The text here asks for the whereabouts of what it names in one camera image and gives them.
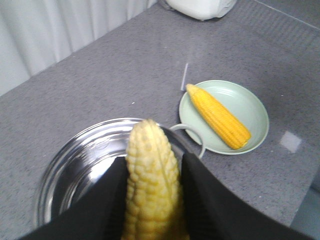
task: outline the white straw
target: white straw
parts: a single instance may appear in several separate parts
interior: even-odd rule
[[[184,73],[183,73],[183,78],[182,78],[182,83],[181,83],[181,91],[185,90],[185,82],[186,82],[186,75],[187,75],[188,65],[189,65],[189,63],[187,62],[185,64],[185,67],[184,67]]]

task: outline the white appliance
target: white appliance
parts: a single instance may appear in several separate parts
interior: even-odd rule
[[[237,0],[166,0],[173,9],[198,20],[221,18]]]

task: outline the corn cob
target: corn cob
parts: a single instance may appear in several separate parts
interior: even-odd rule
[[[230,148],[240,149],[248,143],[249,130],[210,93],[192,84],[186,90],[206,123]]]
[[[187,240],[178,161],[151,119],[134,125],[127,147],[123,240]]]

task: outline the white curtain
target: white curtain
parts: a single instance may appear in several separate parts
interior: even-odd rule
[[[157,0],[0,0],[0,96]]]

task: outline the pot handle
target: pot handle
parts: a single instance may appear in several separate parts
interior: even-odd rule
[[[200,139],[201,141],[201,152],[198,156],[199,159],[201,159],[206,151],[206,144],[205,144],[205,140],[204,138],[202,137],[202,135],[197,131],[195,130],[192,126],[189,126],[189,125],[186,125],[186,124],[183,124],[183,123],[179,123],[179,124],[176,124],[176,125],[173,125],[172,127],[169,128],[170,130],[172,131],[175,131],[175,130],[179,130],[179,129],[187,129],[187,130],[190,130],[192,132],[194,132]]]

